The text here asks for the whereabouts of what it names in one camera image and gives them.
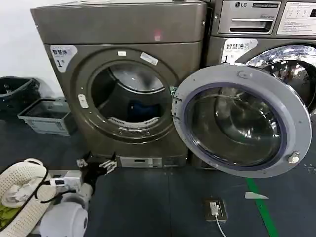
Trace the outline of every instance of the front-load washer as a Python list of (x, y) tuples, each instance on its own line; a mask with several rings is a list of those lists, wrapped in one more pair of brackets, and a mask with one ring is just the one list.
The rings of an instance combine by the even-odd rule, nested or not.
[(31, 12), (92, 161), (186, 163), (170, 111), (177, 86), (199, 69), (205, 3), (78, 1)]
[(287, 172), (312, 136), (316, 3), (211, 0), (208, 9), (205, 68), (181, 83), (173, 104), (193, 164), (244, 177)]
[(265, 70), (292, 86), (312, 115), (316, 2), (220, 0), (213, 7), (204, 66), (243, 63)]

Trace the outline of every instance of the gray floor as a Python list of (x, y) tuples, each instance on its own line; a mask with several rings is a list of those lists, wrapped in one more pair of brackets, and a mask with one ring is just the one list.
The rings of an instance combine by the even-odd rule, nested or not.
[[(28, 157), (50, 169), (74, 169), (87, 148), (79, 133), (71, 137), (41, 135), (24, 124), (0, 122), (0, 166)], [(271, 219), (286, 237), (316, 233), (316, 139), (292, 171), (255, 180)], [(173, 170), (121, 169), (99, 178), (89, 209), (86, 237), (220, 237), (215, 223), (204, 220), (202, 200), (221, 197), (228, 220), (227, 237), (267, 237), (268, 233), (244, 178), (191, 167)]]

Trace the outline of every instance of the white motor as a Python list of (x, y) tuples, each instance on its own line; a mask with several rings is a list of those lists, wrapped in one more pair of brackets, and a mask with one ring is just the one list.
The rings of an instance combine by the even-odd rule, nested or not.
[(84, 183), (79, 193), (65, 194), (61, 203), (45, 213), (39, 231), (42, 237), (83, 237), (88, 224), (88, 203), (93, 189)]

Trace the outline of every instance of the white wall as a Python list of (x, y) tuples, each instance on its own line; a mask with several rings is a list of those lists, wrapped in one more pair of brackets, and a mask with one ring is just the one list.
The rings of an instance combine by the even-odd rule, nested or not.
[(42, 97), (61, 97), (56, 75), (33, 22), (30, 8), (70, 0), (0, 1), (0, 77), (35, 77)]

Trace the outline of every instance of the gray plastic crate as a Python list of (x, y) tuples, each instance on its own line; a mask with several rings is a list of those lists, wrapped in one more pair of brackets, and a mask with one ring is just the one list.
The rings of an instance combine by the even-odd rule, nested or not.
[(39, 99), (18, 115), (35, 132), (69, 136), (77, 128), (64, 100)]

